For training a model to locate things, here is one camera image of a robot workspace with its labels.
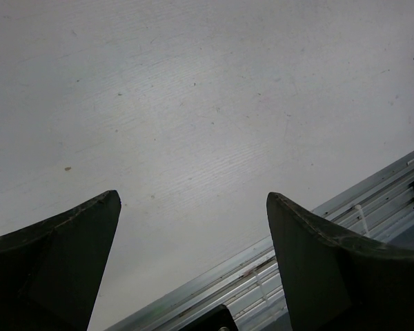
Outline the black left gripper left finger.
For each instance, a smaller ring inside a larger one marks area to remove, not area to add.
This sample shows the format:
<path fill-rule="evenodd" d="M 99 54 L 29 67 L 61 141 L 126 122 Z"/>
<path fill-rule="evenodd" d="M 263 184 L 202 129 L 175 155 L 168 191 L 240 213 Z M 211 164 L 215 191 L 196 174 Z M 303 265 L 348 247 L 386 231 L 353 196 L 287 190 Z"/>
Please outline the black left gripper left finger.
<path fill-rule="evenodd" d="M 0 236 L 0 330 L 87 330 L 120 212 L 109 190 Z"/>

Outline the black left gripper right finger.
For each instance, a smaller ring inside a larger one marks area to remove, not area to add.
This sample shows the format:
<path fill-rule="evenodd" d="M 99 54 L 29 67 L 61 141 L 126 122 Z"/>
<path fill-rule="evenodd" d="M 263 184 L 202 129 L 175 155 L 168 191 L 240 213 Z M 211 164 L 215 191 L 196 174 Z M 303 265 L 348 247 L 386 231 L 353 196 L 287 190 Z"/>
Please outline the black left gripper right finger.
<path fill-rule="evenodd" d="M 282 194 L 266 200 L 294 330 L 414 330 L 414 250 L 357 234 Z"/>

